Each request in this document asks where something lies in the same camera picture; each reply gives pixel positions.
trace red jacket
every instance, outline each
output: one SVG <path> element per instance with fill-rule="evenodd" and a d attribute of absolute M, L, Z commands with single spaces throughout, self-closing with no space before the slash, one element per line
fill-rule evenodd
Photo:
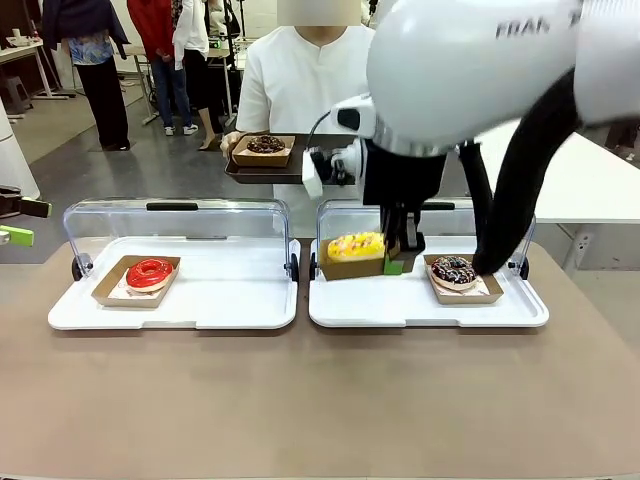
<path fill-rule="evenodd" d="M 127 7 L 142 37 L 147 59 L 155 59 L 158 49 L 173 57 L 171 0 L 127 0 Z"/>

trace blue patterned shirt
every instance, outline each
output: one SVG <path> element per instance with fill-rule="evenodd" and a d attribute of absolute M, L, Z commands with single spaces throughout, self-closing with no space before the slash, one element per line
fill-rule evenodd
<path fill-rule="evenodd" d="M 109 32 L 70 38 L 69 52 L 74 65 L 100 65 L 113 57 Z"/>

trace stool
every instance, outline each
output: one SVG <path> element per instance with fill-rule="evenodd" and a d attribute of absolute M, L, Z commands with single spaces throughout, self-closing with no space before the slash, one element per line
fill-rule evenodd
<path fill-rule="evenodd" d="M 24 88 L 20 77 L 6 77 L 0 80 L 0 88 L 4 88 L 9 93 L 9 98 L 11 98 L 9 107 L 13 114 L 20 115 L 26 112 L 28 108 L 32 108 L 31 97 L 29 97 L 27 89 Z M 20 95 L 19 89 L 22 89 L 24 99 Z"/>

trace white sleeve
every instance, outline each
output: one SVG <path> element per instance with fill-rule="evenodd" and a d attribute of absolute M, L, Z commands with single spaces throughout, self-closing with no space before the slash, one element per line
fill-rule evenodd
<path fill-rule="evenodd" d="M 269 131 L 269 99 L 261 67 L 260 58 L 249 48 L 236 121 L 236 130 L 240 132 Z"/>
<path fill-rule="evenodd" d="M 184 46 L 193 29 L 193 0 L 182 0 L 182 13 L 173 32 L 173 47 L 175 51 L 176 70 L 182 70 L 184 60 Z"/>

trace donut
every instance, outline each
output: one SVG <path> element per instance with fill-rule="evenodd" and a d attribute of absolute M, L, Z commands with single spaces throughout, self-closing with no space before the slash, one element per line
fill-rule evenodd
<path fill-rule="evenodd" d="M 253 153 L 272 154 L 284 150 L 285 145 L 279 138 L 271 135 L 261 135 L 253 138 L 247 148 Z"/>
<path fill-rule="evenodd" d="M 462 257 L 440 257 L 431 264 L 431 275 L 438 285 L 458 292 L 468 290 L 478 282 L 471 262 Z"/>
<path fill-rule="evenodd" d="M 157 292 L 167 285 L 173 265 L 166 260 L 148 258 L 136 263 L 127 272 L 127 285 L 135 292 Z"/>
<path fill-rule="evenodd" d="M 334 262 L 357 262 L 384 258 L 384 236 L 381 233 L 357 233 L 333 240 L 327 249 Z"/>

